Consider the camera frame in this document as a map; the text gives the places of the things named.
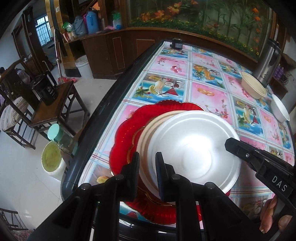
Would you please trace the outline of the person's right hand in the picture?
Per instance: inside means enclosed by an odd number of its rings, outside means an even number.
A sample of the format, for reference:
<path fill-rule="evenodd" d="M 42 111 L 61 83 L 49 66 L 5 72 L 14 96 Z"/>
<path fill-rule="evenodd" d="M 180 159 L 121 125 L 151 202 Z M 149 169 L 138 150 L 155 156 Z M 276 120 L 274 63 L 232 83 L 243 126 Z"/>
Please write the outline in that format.
<path fill-rule="evenodd" d="M 274 196 L 273 199 L 267 200 L 267 202 L 265 203 L 261 211 L 261 214 L 260 214 L 261 224 L 260 224 L 259 230 L 262 233 L 267 233 L 271 229 L 277 202 L 278 202 L 278 198 Z M 280 218 L 278 222 L 278 228 L 281 232 L 285 230 L 285 228 L 287 227 L 291 219 L 292 219 L 291 215 L 285 215 Z"/>

